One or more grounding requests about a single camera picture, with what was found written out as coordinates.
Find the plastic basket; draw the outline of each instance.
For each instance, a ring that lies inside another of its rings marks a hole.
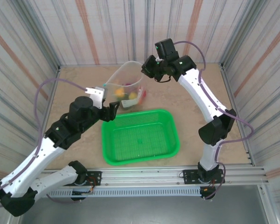
[[[176,155],[180,142],[172,115],[163,109],[120,114],[102,124],[103,156],[123,165]]]

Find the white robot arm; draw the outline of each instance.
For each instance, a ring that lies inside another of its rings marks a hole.
[[[105,89],[86,89],[90,96],[76,98],[70,104],[69,113],[62,115],[52,124],[41,141],[39,153],[36,154],[35,149],[12,173],[0,180],[0,186],[7,184],[0,190],[0,202],[15,217],[24,214],[38,199],[52,190],[66,184],[85,182],[87,169],[78,161],[72,161],[62,170],[44,178],[37,177],[51,161],[79,140],[81,134],[99,119],[107,122],[115,119],[119,102],[104,107]],[[22,172],[33,157],[35,159],[29,168]],[[10,182],[20,172],[21,175]]]
[[[155,44],[158,58],[151,55],[142,65],[142,72],[149,78],[160,82],[165,74],[179,82],[192,96],[199,106],[207,124],[199,129],[198,133],[204,142],[203,156],[198,163],[199,179],[203,183],[210,182],[215,174],[218,174],[219,165],[217,158],[218,147],[227,137],[228,132],[234,123],[234,119],[220,112],[203,92],[201,85],[206,89],[209,97],[216,102],[218,107],[233,116],[236,113],[233,109],[226,107],[210,91],[203,79],[199,83],[199,70],[189,56],[178,56],[171,39],[165,39]]]

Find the black bracket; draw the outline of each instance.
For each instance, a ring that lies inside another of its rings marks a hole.
[[[198,169],[185,169],[182,171],[183,181],[185,184],[210,184],[213,180],[213,183],[221,183],[223,179],[223,170],[219,169],[208,182],[203,182],[198,174]]]
[[[102,171],[87,171],[86,175],[87,180],[85,180],[82,184],[67,184],[66,186],[100,186],[102,180]]]
[[[226,112],[233,116],[237,115],[233,109],[226,110]],[[218,141],[227,137],[227,134],[230,132],[233,123],[233,118],[222,114],[219,117],[214,117],[211,122],[201,127],[198,130],[198,133],[205,144],[214,146]]]
[[[3,189],[0,190],[1,205],[14,217],[18,217],[27,212],[35,203],[34,197],[37,194],[36,190],[29,188],[22,197],[11,197],[10,193],[5,193]]]
[[[175,50],[173,41],[171,39],[165,39],[155,44],[158,56],[163,59],[160,62],[156,61],[155,56],[151,55],[142,65],[141,72],[147,75],[149,78],[154,78],[155,81],[162,83],[161,80],[165,74],[173,77],[175,81],[178,81],[181,75],[185,75],[186,71],[190,69],[196,69],[196,64],[188,56],[178,56],[178,52]]]
[[[110,120],[114,120],[116,117],[116,112],[119,107],[120,102],[113,102],[109,104],[109,107],[103,107],[100,119],[102,121],[109,122]]]
[[[102,172],[101,171],[87,171],[86,175],[86,180],[83,184],[77,185],[74,183],[67,184],[66,186],[86,186],[88,187],[95,187],[95,186],[100,186],[101,185],[101,180],[102,180]],[[72,191],[71,195],[77,196],[77,195],[82,195],[83,193],[87,192],[81,192],[81,191]],[[86,197],[71,197],[73,201],[79,201],[79,200],[84,200]]]

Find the metal frame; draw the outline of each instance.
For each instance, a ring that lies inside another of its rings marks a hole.
[[[269,185],[258,185],[260,199],[264,207],[269,224],[280,224],[280,214],[275,203],[272,203],[272,195],[268,189]]]
[[[153,168],[96,168],[89,171],[102,171],[101,185],[96,188],[143,188],[143,187],[203,187],[208,184],[186,185],[182,171],[197,169],[197,166],[153,167]],[[57,170],[45,170],[40,177]],[[263,167],[251,165],[226,165],[226,183],[224,185],[258,185],[268,184]],[[85,188],[83,186],[63,186],[61,188]]]
[[[224,68],[222,67],[221,64],[219,64],[219,68],[220,68],[220,70],[221,70],[221,75],[222,75],[222,78],[223,78],[223,81],[224,81],[224,84],[225,84],[225,88],[226,88],[227,95],[228,95],[228,97],[229,97],[231,106],[232,106],[232,108],[235,110],[235,112],[236,112],[237,115],[238,115],[237,106],[236,106],[236,103],[235,103],[235,101],[234,101],[233,94],[232,94],[232,91],[231,91],[231,88],[230,88],[230,85],[229,85],[229,82],[228,82],[228,79],[227,79],[225,70],[224,70]],[[239,121],[236,121],[236,122],[237,122],[237,124],[238,124],[238,129],[239,129],[240,135],[241,135],[242,137],[246,137],[246,134],[245,134],[245,132],[244,132],[243,123],[242,123],[242,122],[239,122]],[[251,161],[251,164],[252,164],[253,166],[255,166],[255,164],[254,164],[254,157],[253,157],[253,155],[250,153],[250,143],[249,143],[249,141],[243,141],[243,144],[244,144],[244,148],[245,148],[245,150],[246,150],[246,153],[249,154],[248,159]]]

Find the clear plastic container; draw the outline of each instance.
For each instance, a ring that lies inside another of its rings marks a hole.
[[[126,62],[104,84],[108,95],[112,95],[114,101],[119,101],[123,109],[141,105],[146,97],[141,67],[139,62]]]

